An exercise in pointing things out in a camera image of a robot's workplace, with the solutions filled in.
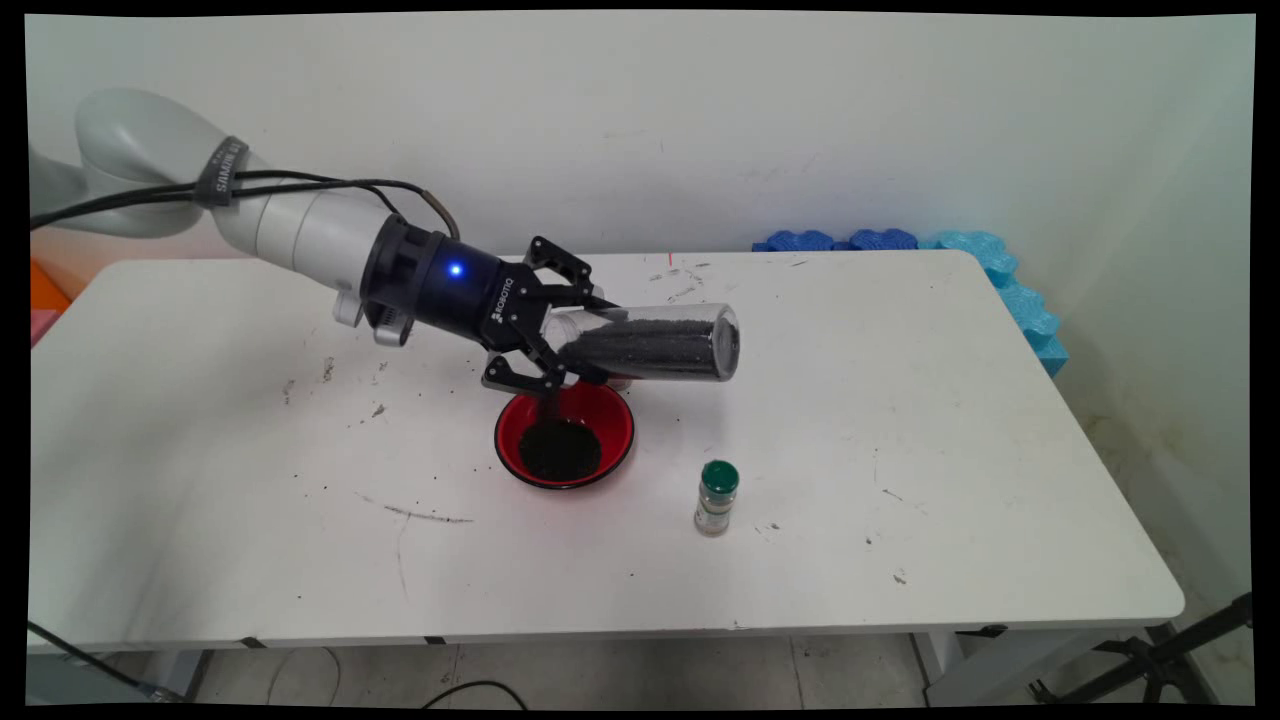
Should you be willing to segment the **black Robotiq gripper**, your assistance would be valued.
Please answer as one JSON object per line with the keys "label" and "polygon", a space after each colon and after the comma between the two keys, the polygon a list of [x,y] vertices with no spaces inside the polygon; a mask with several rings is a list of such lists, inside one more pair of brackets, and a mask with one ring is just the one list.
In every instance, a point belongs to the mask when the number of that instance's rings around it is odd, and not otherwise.
{"label": "black Robotiq gripper", "polygon": [[[575,338],[547,334],[536,347],[525,340],[543,328],[548,305],[589,311],[618,307],[604,299],[588,263],[541,236],[531,240],[524,265],[452,238],[430,238],[426,250],[425,268],[413,275],[413,319],[480,345],[486,351],[483,387],[547,397],[593,383],[593,365],[564,355]],[[539,270],[564,283],[547,284],[532,275]]]}

